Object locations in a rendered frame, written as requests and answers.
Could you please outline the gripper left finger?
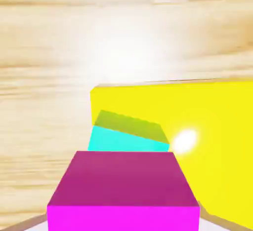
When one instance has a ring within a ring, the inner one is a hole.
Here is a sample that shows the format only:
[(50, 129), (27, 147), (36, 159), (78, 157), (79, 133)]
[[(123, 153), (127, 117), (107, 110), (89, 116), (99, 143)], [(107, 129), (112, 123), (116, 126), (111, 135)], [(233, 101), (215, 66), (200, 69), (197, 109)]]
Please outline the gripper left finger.
[(32, 217), (30, 219), (27, 219), (25, 221), (15, 224), (15, 225), (9, 226), (9, 227), (4, 228), (0, 231), (25, 231), (25, 230), (32, 228), (40, 223), (45, 222), (46, 220), (47, 220), (47, 214), (45, 213), (42, 215)]

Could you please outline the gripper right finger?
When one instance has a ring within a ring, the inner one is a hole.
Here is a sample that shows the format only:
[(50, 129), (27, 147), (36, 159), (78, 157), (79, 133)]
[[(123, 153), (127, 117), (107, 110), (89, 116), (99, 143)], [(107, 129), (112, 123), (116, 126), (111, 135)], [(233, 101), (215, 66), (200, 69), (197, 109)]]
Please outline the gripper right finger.
[(201, 218), (199, 231), (248, 231), (244, 226), (209, 214), (199, 201), (198, 204)]

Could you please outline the small magenta cube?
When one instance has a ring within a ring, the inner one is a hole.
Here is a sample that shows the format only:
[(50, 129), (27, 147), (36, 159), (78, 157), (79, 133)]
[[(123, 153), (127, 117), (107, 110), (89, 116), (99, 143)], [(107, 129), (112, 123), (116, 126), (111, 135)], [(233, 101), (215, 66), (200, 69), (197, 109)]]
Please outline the small magenta cube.
[(47, 205), (48, 231), (199, 231), (171, 152), (78, 151)]

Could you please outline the small cyan cube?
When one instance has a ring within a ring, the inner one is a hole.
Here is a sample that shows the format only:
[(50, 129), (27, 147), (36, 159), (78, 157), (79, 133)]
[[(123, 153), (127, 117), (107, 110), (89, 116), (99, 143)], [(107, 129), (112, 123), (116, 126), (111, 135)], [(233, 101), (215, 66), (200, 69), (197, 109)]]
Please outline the small cyan cube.
[(101, 110), (92, 128), (89, 151), (167, 152), (160, 124)]

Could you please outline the large yellow box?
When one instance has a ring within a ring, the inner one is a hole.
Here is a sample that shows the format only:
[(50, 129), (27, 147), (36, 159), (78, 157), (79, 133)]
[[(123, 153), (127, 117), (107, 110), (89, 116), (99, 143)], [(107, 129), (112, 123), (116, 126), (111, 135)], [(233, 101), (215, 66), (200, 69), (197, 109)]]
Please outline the large yellow box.
[(100, 111), (159, 124), (211, 215), (253, 231), (253, 80), (95, 87)]

